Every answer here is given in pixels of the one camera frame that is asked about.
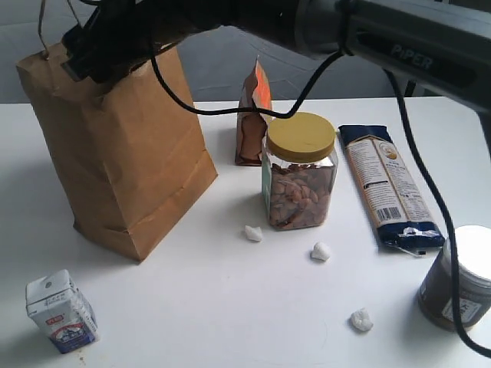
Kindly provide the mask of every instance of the peanut butter jar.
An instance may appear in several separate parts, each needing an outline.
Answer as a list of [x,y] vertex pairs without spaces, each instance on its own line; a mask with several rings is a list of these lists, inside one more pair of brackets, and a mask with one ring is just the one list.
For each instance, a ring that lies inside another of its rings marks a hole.
[[[460,316],[469,330],[491,307],[491,229],[462,226],[455,231],[460,266]],[[418,292],[423,313],[436,325],[455,330],[452,315],[450,242],[440,250]]]
[[321,225],[338,168],[334,127],[313,113],[269,124],[262,144],[262,194],[278,230]]

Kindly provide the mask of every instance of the table surface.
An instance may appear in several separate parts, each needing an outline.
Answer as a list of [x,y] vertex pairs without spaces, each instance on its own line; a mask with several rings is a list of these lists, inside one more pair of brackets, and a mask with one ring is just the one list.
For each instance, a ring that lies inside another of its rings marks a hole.
[[[292,102],[275,103],[286,110]],[[198,103],[234,107],[236,103]],[[471,110],[439,97],[407,101],[421,154],[456,225],[491,227],[491,160]],[[443,220],[404,139],[394,99],[310,100],[334,125],[383,124],[438,225]],[[2,367],[481,367],[458,336],[435,327],[414,296],[435,254],[379,249],[346,159],[318,228],[275,232],[260,168],[233,165],[236,118],[202,118],[219,178],[140,265],[84,240],[29,105],[0,106],[0,366]],[[244,239],[244,225],[265,239]],[[308,253],[333,251],[326,264]],[[60,355],[25,313],[25,285],[70,271],[92,303],[101,341]],[[366,307],[367,334],[348,325]],[[471,332],[491,346],[491,314]]]

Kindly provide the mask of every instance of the brown paper bag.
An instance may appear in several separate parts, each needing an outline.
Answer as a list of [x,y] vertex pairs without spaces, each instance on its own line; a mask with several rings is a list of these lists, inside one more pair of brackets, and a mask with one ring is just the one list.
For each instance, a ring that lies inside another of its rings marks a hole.
[[[145,64],[115,84],[73,82],[65,49],[17,65],[54,167],[86,238],[142,261],[217,174],[196,115],[175,104]],[[158,57],[188,104],[177,51]]]
[[[252,73],[245,79],[239,107],[272,109],[271,91],[266,73],[256,60]],[[271,117],[260,113],[237,114],[236,165],[261,166],[262,138]]]

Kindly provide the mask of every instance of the jar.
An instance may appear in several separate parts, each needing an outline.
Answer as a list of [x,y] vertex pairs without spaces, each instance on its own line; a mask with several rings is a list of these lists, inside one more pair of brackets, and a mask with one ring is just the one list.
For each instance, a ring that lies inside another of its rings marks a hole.
[[335,137],[331,123],[312,113],[269,124],[262,145],[262,194],[273,228],[324,222],[338,168]]
[[[462,226],[455,231],[460,265],[460,315],[469,330],[491,307],[491,229]],[[418,292],[423,313],[455,330],[452,315],[450,241],[447,239]]]

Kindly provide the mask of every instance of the milk carton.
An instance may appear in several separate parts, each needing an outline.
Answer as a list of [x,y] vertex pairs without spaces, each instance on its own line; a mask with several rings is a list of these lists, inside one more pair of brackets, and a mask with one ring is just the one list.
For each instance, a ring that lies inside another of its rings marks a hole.
[[60,353],[99,339],[94,311],[67,270],[29,283],[25,301],[28,316]]

